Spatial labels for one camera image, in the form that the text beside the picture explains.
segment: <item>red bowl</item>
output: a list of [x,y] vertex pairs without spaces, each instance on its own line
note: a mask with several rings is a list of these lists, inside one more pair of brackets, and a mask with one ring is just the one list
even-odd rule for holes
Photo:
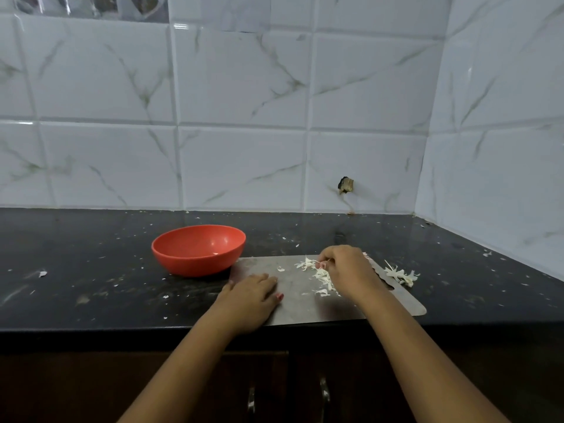
[[171,230],[153,240],[151,249],[173,275],[200,277],[232,266],[241,256],[246,235],[229,226],[191,226]]

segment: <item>metal cutting board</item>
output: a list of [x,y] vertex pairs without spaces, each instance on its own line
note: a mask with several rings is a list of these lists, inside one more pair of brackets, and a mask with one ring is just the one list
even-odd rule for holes
[[[239,281],[253,273],[269,273],[278,277],[277,291],[284,294],[282,304],[274,311],[266,325],[291,325],[337,320],[365,319],[363,313],[349,299],[331,291],[322,297],[315,291],[326,288],[314,278],[315,271],[303,271],[296,264],[306,256],[257,256],[240,258],[232,267],[229,279]],[[376,273],[393,290],[390,292],[412,316],[421,316],[427,309],[393,278],[388,277],[382,267],[369,259]]]

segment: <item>person's right arm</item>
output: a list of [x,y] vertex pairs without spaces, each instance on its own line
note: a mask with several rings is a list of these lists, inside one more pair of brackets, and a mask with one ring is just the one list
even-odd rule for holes
[[376,332],[418,423],[509,423],[385,288],[360,249],[330,246],[319,262]]

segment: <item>cabinet handle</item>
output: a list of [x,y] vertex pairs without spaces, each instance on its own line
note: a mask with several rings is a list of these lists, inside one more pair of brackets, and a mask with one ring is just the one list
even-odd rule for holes
[[249,417],[248,419],[249,423],[254,423],[254,412],[255,412],[254,387],[251,387],[249,389],[249,399],[247,401],[247,415]]
[[327,381],[325,377],[319,381],[321,386],[321,397],[323,398],[323,406],[321,407],[321,420],[320,423],[325,423],[325,415],[327,414],[329,403],[331,402],[331,396],[329,395],[329,388],[327,387]]

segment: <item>black countertop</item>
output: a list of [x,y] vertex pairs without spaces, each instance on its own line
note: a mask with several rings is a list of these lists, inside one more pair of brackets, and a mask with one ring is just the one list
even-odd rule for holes
[[[195,224],[242,229],[243,256],[317,255],[329,245],[351,244],[381,266],[387,260],[415,270],[421,276],[410,291],[427,308],[417,318],[427,330],[546,324],[560,329],[564,323],[563,282],[496,252],[485,255],[482,246],[410,215],[4,208],[0,339],[10,334],[67,341],[73,333],[74,340],[92,344],[102,337],[139,340],[140,332],[150,332],[159,344],[164,338],[174,344],[213,303],[229,274],[185,279],[156,262],[155,237]],[[47,275],[39,277],[40,271]],[[280,338],[312,327],[370,330],[365,321],[349,321],[267,327],[259,334]]]

